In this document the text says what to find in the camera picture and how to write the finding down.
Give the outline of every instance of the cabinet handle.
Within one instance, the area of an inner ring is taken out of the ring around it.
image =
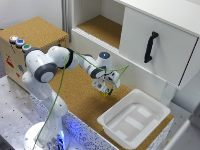
[[[153,46],[153,40],[155,38],[157,38],[158,36],[159,36],[158,33],[154,32],[154,31],[152,32],[152,36],[150,36],[148,44],[147,44],[147,49],[146,49],[146,53],[144,56],[144,63],[148,63],[149,61],[152,60],[152,57],[150,56],[150,54],[151,54],[151,49]]]

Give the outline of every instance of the cardboard box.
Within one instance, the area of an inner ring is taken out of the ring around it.
[[[27,70],[24,53],[9,43],[9,38],[12,35],[17,35],[19,39],[25,40],[26,44],[38,47],[44,53],[55,45],[69,47],[68,34],[40,17],[0,31],[0,51],[6,74],[24,89],[26,88],[22,83],[22,75]]]

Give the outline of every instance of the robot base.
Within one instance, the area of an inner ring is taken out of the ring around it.
[[[44,125],[44,122],[35,124],[26,132],[25,137],[24,137],[24,150],[49,150],[48,147],[41,148],[38,145],[35,145],[35,148],[33,149],[33,146],[35,144],[34,138],[37,135],[37,133],[40,131],[43,125]],[[66,137],[66,135],[67,134],[65,134],[65,139],[64,139],[65,150],[68,148],[69,142],[70,142],[69,137]]]

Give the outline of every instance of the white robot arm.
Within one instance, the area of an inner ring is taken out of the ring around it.
[[[24,73],[22,81],[27,90],[36,99],[42,100],[49,112],[57,94],[49,86],[48,82],[54,78],[57,68],[64,68],[65,59],[69,53],[65,68],[67,70],[72,70],[80,64],[90,77],[94,79],[92,85],[104,93],[111,94],[105,82],[114,85],[119,77],[119,74],[115,71],[102,70],[113,70],[110,54],[106,52],[100,53],[96,61],[90,55],[76,55],[71,49],[58,46],[50,48],[47,54],[44,54],[40,49],[35,47],[23,49],[23,52],[25,53],[25,63],[28,70]],[[55,139],[63,130],[62,116],[66,114],[67,109],[65,102],[58,96],[51,116],[38,138],[36,147],[41,148],[41,150],[51,149],[49,143],[53,141],[55,143]],[[26,142],[25,150],[34,145],[34,140],[35,139]],[[66,149],[66,146],[63,144],[59,149]]]

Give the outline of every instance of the white wall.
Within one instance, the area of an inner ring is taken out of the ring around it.
[[[178,90],[173,102],[192,112],[200,102],[200,71],[183,87]]]
[[[61,0],[0,0],[0,28],[39,16],[62,29]]]

